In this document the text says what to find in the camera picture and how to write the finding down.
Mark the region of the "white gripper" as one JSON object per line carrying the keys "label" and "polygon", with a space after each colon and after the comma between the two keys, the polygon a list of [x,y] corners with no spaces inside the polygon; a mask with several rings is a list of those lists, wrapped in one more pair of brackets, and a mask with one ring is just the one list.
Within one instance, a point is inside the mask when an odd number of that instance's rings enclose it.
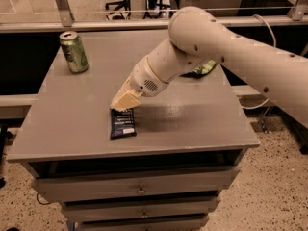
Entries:
{"label": "white gripper", "polygon": [[148,59],[144,57],[133,68],[130,77],[126,79],[112,100],[111,108],[125,111],[137,107],[141,103],[138,94],[130,92],[130,86],[145,97],[154,97],[165,90],[168,83],[163,82],[152,70]]}

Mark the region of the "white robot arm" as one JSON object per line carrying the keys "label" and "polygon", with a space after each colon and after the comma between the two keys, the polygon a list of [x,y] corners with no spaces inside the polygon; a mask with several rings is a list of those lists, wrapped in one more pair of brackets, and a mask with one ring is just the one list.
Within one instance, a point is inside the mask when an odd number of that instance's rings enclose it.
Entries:
{"label": "white robot arm", "polygon": [[223,65],[293,119],[308,126],[308,59],[240,36],[197,7],[171,18],[168,36],[133,68],[112,100],[124,111],[165,90],[205,60]]}

